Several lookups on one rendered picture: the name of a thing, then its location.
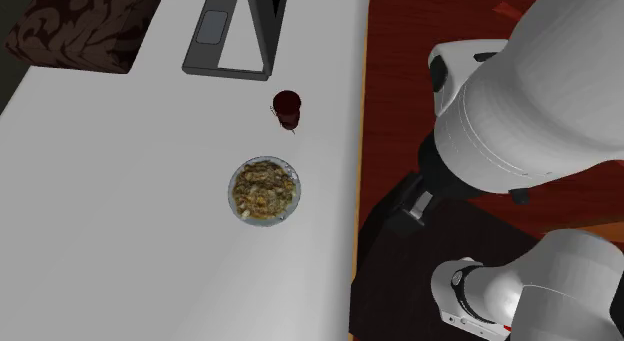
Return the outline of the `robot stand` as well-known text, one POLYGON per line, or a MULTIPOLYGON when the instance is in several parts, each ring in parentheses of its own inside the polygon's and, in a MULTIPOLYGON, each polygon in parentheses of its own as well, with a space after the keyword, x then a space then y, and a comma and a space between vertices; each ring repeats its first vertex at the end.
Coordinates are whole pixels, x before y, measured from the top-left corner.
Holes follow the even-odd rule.
POLYGON ((357 341, 484 341, 441 321, 430 290, 434 268, 469 256, 504 264, 557 228, 610 228, 624 251, 624 167, 605 163, 530 190, 526 205, 508 195, 434 203, 424 229, 384 223, 414 174, 366 175, 349 330, 357 341))

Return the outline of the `dark red cup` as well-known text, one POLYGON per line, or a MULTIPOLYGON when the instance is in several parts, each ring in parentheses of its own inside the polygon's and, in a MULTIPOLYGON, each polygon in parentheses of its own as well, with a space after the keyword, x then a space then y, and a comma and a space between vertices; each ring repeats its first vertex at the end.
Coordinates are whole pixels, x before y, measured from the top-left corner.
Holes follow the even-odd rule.
POLYGON ((283 90, 274 96, 271 111, 282 128, 295 133, 301 116, 301 105, 301 98, 296 92, 283 90))

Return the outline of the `grey bowl of food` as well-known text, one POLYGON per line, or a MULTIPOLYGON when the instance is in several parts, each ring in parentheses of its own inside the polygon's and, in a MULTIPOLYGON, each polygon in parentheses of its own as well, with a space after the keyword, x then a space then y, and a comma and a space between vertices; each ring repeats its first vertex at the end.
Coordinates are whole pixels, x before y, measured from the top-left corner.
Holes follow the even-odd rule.
POLYGON ((228 203, 243 223, 271 227, 285 221, 297 208, 301 182, 295 169, 273 156, 247 160, 233 173, 228 203))

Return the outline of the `grey laptop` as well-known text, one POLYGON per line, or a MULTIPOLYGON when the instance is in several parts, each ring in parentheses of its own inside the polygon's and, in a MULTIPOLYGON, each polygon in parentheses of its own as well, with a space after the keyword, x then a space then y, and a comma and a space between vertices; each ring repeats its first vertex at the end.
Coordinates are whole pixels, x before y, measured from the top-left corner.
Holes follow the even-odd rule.
POLYGON ((257 81, 271 76, 287 0, 247 0, 263 63, 259 71, 219 65, 237 2, 205 0, 182 64, 185 73, 257 81))

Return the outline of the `white table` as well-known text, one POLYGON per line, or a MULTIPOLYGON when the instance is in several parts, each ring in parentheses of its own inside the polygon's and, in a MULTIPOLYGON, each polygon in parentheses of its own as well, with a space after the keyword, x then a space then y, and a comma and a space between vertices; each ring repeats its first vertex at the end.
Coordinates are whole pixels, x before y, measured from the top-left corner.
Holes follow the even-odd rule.
POLYGON ((183 72, 203 2, 162 0, 128 74, 32 68, 0 115, 0 341, 348 340, 369 0, 287 0, 265 82, 183 72), (259 156, 301 182, 271 227, 228 203, 259 156))

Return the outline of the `brown patterned stool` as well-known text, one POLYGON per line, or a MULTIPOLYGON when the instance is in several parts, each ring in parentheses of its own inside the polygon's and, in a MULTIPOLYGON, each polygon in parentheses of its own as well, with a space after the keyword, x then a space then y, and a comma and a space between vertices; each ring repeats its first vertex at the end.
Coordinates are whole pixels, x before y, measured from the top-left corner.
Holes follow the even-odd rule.
POLYGON ((4 47, 31 66, 126 74, 161 0, 31 0, 4 47))

